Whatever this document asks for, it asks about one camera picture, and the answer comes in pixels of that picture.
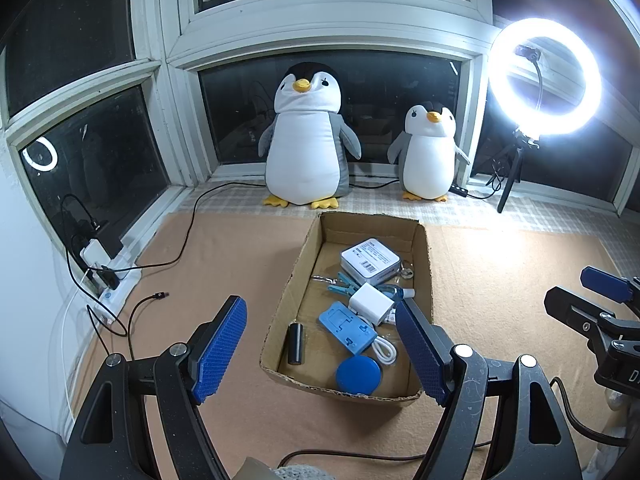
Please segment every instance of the ring light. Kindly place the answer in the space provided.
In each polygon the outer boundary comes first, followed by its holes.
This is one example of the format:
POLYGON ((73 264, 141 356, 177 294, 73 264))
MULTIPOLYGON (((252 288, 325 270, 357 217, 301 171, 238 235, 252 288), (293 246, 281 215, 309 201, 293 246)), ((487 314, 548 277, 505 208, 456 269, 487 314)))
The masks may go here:
POLYGON ((568 28, 551 20, 529 18, 507 26, 496 38, 489 54, 489 80, 500 106, 527 137, 539 139, 545 134, 569 134, 584 126, 600 105, 602 82, 593 54, 568 28), (584 72, 584 96, 575 109, 565 115, 545 114, 529 106, 513 91, 508 75, 515 62, 514 50, 532 38, 550 38, 562 43, 576 57, 584 72))
POLYGON ((45 148, 47 148, 49 150, 49 153, 51 154, 51 162, 49 164, 47 164, 46 166, 43 166, 41 164, 36 164, 33 160, 31 160, 31 157, 29 156, 29 153, 27 153, 27 149, 26 148, 24 148, 22 150, 22 156, 24 157, 24 160, 26 160, 27 164, 29 164, 34 170, 38 170, 38 171, 51 171, 51 170, 53 170, 53 168, 55 168, 58 165, 58 152, 53 147, 53 144, 51 144, 44 137, 40 137, 39 139, 36 139, 36 142, 39 142, 40 144, 42 144, 45 148))

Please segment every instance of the black cylinder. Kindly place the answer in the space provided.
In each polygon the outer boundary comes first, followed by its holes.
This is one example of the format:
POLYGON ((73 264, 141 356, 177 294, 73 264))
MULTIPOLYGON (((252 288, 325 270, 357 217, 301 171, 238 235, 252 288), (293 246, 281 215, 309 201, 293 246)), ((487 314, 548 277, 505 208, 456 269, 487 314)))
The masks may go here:
POLYGON ((302 325, 300 323, 291 323, 289 325, 289 334, 287 335, 289 345, 289 358, 287 362, 290 365, 302 364, 302 325))

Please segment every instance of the penguin white belly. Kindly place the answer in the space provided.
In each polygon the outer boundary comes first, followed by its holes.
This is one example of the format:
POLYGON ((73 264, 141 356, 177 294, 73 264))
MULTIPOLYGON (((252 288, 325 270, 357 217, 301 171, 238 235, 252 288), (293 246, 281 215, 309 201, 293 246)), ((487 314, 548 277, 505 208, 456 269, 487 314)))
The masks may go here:
POLYGON ((265 174, 275 196, 303 205, 332 197, 340 165, 327 112, 278 115, 265 174))
POLYGON ((453 182, 454 146, 450 137, 411 136, 402 173, 406 190, 430 200, 444 195, 453 182))

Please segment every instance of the checkered cloth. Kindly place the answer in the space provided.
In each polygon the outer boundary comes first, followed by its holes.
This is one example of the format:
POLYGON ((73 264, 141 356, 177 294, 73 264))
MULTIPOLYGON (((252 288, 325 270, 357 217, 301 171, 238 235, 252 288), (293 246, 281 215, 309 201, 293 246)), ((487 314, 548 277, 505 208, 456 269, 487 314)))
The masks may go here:
MULTIPOLYGON (((248 182, 261 184, 255 180, 248 182)), ((192 210, 201 193, 220 184, 223 182, 207 182, 197 187, 178 210, 192 210)), ((358 184, 375 186, 370 182, 358 184)), ((319 210, 312 210, 308 205, 263 206, 262 200, 268 194, 261 187, 229 185, 200 200, 198 211, 298 217, 318 214, 319 210)), ((410 202, 401 196, 400 185, 394 183, 375 190, 354 188, 338 200, 340 211, 382 213, 431 224, 594 235, 603 243, 622 276, 640 275, 640 225, 622 221, 614 214, 514 196, 509 198, 502 214, 498 214, 498 196, 474 200, 449 193, 446 202, 410 202)))

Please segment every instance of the large penguin plush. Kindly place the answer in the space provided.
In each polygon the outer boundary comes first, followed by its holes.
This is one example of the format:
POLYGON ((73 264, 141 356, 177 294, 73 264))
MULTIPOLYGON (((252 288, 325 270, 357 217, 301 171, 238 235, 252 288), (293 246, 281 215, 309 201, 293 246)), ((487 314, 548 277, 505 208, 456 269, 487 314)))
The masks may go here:
POLYGON ((433 105, 415 105, 406 114, 404 131, 387 151, 390 164, 398 156, 402 198, 409 200, 435 200, 445 202, 455 172, 455 158, 460 156, 467 164, 466 154, 456 146, 456 120, 448 108, 442 113, 433 111, 433 105))
POLYGON ((338 207, 337 197, 349 192, 343 146, 355 158, 362 154, 358 137, 338 114, 340 104, 340 87, 328 67, 303 63, 289 69, 274 98, 275 120, 258 142, 258 154, 268 152, 270 195, 264 205, 338 207))

